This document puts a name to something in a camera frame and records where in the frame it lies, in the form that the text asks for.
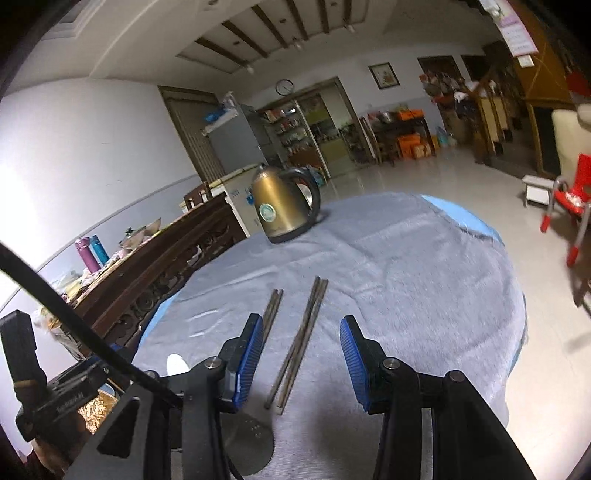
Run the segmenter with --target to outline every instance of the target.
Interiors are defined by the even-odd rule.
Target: kettle label
[[[273,205],[270,205],[268,203],[262,203],[260,205],[259,213],[261,215],[261,218],[266,222],[272,222],[273,220],[275,220],[275,217],[277,217],[277,213],[275,212]]]

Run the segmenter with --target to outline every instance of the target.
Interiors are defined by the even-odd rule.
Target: red plastic chair
[[[579,163],[577,164],[577,173],[574,176],[574,185],[571,189],[566,183],[566,180],[562,177],[558,177],[554,181],[552,187],[552,194],[550,195],[550,201],[548,203],[548,210],[542,220],[540,230],[545,232],[550,225],[550,216],[554,209],[554,201],[556,200],[561,204],[572,216],[573,219],[580,219],[579,232],[577,238],[574,241],[574,245],[570,247],[569,256],[566,258],[566,264],[568,267],[572,267],[577,260],[579,254],[579,248],[583,243],[583,237],[587,231],[587,224],[589,223],[589,215],[591,213],[591,195],[587,194],[583,189],[586,186],[591,187],[591,156],[580,154]],[[570,202],[566,194],[571,193],[579,197],[584,206],[576,206]]]

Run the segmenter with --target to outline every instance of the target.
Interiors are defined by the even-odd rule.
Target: picture frame
[[[377,63],[376,65],[370,65],[368,68],[380,90],[400,85],[390,62]]]

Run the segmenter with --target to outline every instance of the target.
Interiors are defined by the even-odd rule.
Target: wall clock
[[[281,96],[289,95],[294,91],[294,84],[292,81],[283,79],[275,84],[275,91]]]

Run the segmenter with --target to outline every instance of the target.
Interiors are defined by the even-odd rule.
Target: gray tablecloth
[[[521,289],[498,241],[459,227],[420,196],[385,193],[328,204],[324,219],[290,242],[263,234],[235,245],[187,282],[140,347],[134,364],[165,375],[169,354],[189,366],[238,336],[285,294],[245,411],[271,424],[275,453],[256,479],[369,479],[381,416],[356,402],[339,322],[415,370],[461,369],[503,421],[505,383],[525,329]],[[264,397],[301,322],[314,276],[328,278],[306,356],[284,414]]]

